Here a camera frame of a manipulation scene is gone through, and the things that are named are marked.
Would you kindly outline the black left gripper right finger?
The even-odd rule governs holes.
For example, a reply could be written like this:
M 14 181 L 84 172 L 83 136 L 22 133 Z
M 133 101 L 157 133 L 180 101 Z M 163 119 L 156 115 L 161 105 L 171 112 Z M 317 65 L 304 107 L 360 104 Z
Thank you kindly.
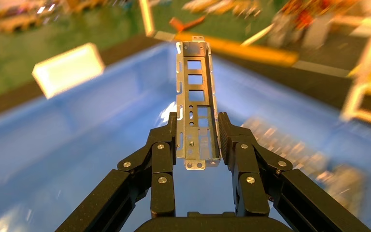
M 367 232 L 352 215 L 290 161 L 260 146 L 252 132 L 218 115 L 224 163 L 232 173 L 240 227 L 256 232 Z

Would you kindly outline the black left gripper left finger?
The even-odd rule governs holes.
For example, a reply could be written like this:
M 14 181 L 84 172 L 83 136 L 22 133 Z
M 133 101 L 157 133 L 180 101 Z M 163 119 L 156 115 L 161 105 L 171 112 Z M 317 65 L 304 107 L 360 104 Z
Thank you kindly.
M 151 203 L 153 217 L 175 216 L 173 165 L 177 115 L 167 125 L 151 129 L 146 144 L 122 159 L 57 228 L 58 232 L 118 232 L 137 201 L 149 189 L 162 203 Z

